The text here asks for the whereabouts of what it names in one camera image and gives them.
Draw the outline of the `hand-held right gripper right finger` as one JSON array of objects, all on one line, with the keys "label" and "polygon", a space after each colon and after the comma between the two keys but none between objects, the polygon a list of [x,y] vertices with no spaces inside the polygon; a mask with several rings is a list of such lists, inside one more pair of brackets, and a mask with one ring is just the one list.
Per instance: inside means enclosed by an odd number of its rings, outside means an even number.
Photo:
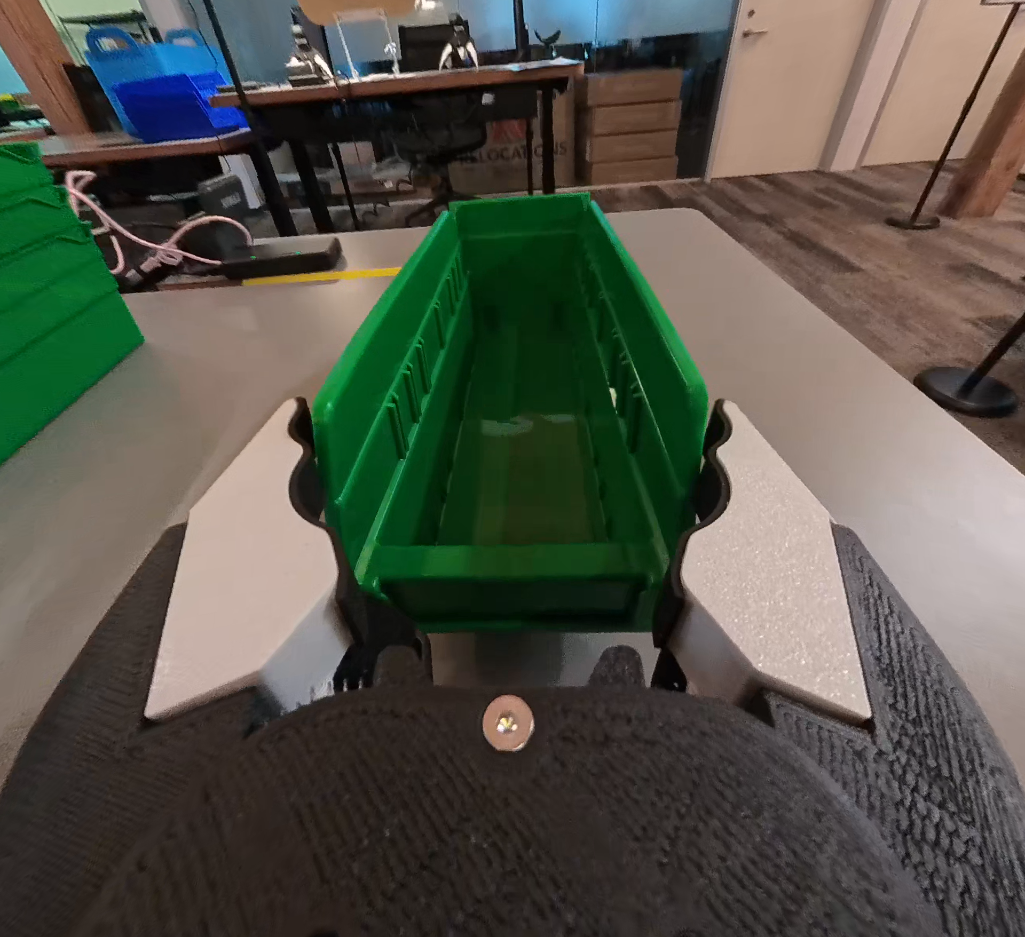
[{"label": "hand-held right gripper right finger", "polygon": [[653,627],[661,660],[700,697],[744,708],[771,692],[868,724],[834,521],[731,400],[712,408],[697,507]]}]

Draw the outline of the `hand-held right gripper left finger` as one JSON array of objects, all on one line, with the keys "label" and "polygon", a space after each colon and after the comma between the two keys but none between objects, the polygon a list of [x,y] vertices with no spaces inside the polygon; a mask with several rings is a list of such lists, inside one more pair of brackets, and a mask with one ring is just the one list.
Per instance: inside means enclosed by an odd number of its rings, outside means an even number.
[{"label": "hand-held right gripper left finger", "polygon": [[282,712],[333,695],[354,643],[341,582],[311,409],[293,397],[187,515],[146,719],[246,689]]}]

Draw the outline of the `yellow tape strip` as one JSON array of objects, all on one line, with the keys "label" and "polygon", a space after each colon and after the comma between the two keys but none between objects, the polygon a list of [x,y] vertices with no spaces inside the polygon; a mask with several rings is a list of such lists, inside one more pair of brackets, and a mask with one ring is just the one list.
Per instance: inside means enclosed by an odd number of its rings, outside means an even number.
[{"label": "yellow tape strip", "polygon": [[400,266],[365,268],[365,269],[342,269],[328,270],[322,272],[309,272],[297,274],[285,274],[278,276],[268,276],[246,279],[242,281],[244,287],[261,287],[262,285],[288,285],[288,284],[322,284],[340,281],[358,281],[364,279],[391,279],[396,277],[402,268]]}]

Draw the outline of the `black charging hub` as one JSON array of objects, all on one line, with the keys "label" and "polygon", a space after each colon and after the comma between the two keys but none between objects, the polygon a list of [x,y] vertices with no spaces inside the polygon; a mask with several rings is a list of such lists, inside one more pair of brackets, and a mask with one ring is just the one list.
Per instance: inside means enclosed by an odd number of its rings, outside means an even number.
[{"label": "black charging hub", "polygon": [[341,262],[341,246],[331,237],[305,237],[312,240],[308,249],[299,248],[298,240],[288,237],[254,242],[244,252],[230,258],[216,273],[232,282],[264,282],[291,276],[314,276],[330,272]]}]

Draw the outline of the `black sign stand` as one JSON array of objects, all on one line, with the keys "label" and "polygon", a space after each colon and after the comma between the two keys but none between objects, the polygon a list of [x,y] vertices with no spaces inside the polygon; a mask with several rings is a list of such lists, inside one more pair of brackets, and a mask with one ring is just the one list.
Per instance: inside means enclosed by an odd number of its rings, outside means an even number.
[{"label": "black sign stand", "polygon": [[1023,54],[1023,0],[921,0],[866,161],[932,162],[916,203],[887,218],[903,231],[939,227],[929,200],[948,162],[980,135]]}]

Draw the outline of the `flat cardboard box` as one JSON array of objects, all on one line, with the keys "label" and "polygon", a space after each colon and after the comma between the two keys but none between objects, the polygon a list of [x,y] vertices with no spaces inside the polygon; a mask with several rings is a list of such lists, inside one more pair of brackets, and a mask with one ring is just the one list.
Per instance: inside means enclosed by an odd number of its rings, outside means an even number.
[{"label": "flat cardboard box", "polygon": [[583,162],[579,182],[585,186],[649,184],[676,178],[676,156],[620,162]]},{"label": "flat cardboard box", "polygon": [[576,85],[575,100],[580,108],[678,101],[683,82],[682,68],[586,73]]},{"label": "flat cardboard box", "polygon": [[578,111],[576,125],[586,136],[626,136],[676,132],[682,103],[646,101],[588,106]]},{"label": "flat cardboard box", "polygon": [[640,162],[675,157],[676,132],[630,133],[618,135],[598,135],[587,137],[583,142],[584,162]]}]

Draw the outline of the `wooden desk black legs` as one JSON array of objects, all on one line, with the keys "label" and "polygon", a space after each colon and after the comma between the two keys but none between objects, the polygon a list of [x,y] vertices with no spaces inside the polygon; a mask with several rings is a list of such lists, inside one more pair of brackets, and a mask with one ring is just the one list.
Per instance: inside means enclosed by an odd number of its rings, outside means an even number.
[{"label": "wooden desk black legs", "polygon": [[361,142],[364,134],[395,131],[401,116],[412,117],[414,103],[474,98],[480,106],[487,95],[514,90],[528,92],[530,107],[523,114],[471,112],[482,125],[522,121],[527,134],[527,191],[544,195],[557,191],[554,105],[557,94],[583,77],[583,62],[554,60],[486,65],[478,68],[438,69],[421,73],[374,74],[359,78],[333,77],[318,85],[222,85],[209,98],[213,108],[238,108],[256,140],[264,136],[285,142],[301,180],[305,204],[320,234],[335,232],[325,194],[316,176],[309,147]]},{"label": "wooden desk black legs", "polygon": [[[253,164],[263,192],[266,209],[281,236],[296,235],[297,229],[273,164],[264,150],[261,134],[248,128],[213,137],[189,138],[149,144],[125,133],[81,134],[46,136],[40,142],[43,162],[51,170],[94,168],[116,162],[167,161],[172,158],[245,154]],[[324,191],[318,179],[314,162],[306,146],[300,141],[287,141],[292,160],[301,181],[305,205],[316,230],[320,234],[333,234],[335,225]]]}]

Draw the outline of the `large printed cardboard box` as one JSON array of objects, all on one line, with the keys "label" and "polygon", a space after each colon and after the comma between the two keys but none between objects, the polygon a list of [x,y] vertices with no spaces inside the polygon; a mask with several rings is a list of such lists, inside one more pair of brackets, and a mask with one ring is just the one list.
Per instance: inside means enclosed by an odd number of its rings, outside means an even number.
[{"label": "large printed cardboard box", "polygon": [[[575,179],[574,89],[554,96],[554,158],[557,188]],[[527,137],[522,121],[499,121],[487,125],[487,142],[480,150],[453,162],[450,178],[460,192],[496,194],[526,192]]]}]

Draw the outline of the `blue plastic bin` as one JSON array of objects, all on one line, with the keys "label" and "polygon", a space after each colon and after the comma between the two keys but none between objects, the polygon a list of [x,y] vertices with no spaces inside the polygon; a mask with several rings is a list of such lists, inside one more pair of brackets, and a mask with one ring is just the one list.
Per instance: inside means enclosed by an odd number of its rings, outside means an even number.
[{"label": "blue plastic bin", "polygon": [[235,106],[213,107],[223,73],[177,73],[115,85],[130,132],[144,142],[209,138],[247,127]]}]

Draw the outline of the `wooden pillar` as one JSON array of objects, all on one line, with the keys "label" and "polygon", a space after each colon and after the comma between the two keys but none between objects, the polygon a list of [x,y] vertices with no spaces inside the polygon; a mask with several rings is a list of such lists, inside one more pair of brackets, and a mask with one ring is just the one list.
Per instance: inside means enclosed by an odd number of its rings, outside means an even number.
[{"label": "wooden pillar", "polygon": [[1,0],[1,45],[58,135],[90,132],[66,73],[68,50],[39,0]]},{"label": "wooden pillar", "polygon": [[938,215],[950,219],[993,216],[1023,164],[1024,55],[1020,55],[950,184]]}]

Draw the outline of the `black office chair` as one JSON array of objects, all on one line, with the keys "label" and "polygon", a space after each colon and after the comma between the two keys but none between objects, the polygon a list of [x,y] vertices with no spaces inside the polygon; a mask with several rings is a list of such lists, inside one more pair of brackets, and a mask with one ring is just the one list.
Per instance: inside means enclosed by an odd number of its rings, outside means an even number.
[{"label": "black office chair", "polygon": [[428,203],[408,213],[404,225],[432,225],[452,202],[478,198],[454,188],[451,165],[486,146],[494,119],[488,95],[391,98],[387,133],[396,153],[411,170],[439,181]]}]

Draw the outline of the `white door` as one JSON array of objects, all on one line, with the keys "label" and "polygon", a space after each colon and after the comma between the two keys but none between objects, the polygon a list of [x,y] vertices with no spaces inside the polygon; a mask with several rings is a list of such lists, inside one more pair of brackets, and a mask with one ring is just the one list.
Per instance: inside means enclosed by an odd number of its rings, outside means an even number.
[{"label": "white door", "polygon": [[738,0],[706,177],[816,169],[876,0]]}]

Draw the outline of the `black monitor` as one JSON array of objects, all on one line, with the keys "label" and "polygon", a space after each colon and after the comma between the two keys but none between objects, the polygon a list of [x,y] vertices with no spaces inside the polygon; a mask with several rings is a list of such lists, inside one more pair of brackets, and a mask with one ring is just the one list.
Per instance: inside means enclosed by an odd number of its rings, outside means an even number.
[{"label": "black monitor", "polygon": [[468,53],[471,37],[467,23],[457,22],[398,26],[401,73],[434,72],[476,64]]}]

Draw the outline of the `black stanchion post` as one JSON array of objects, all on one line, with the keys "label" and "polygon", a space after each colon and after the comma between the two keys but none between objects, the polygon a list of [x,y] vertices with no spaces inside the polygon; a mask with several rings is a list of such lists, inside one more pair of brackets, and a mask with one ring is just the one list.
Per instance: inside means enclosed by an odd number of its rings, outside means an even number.
[{"label": "black stanchion post", "polygon": [[1022,339],[1024,315],[972,368],[930,367],[919,372],[913,384],[946,410],[971,418],[1006,418],[1019,406],[1015,391],[993,377],[993,368]]}]

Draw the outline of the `light blue handled tote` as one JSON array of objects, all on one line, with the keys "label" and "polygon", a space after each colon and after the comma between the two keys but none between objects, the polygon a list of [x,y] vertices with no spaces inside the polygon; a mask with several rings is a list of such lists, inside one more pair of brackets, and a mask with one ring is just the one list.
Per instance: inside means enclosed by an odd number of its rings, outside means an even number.
[{"label": "light blue handled tote", "polygon": [[85,37],[86,62],[105,88],[173,74],[219,73],[224,56],[196,30],[174,29],[165,41],[144,43],[117,26],[92,27]]}]

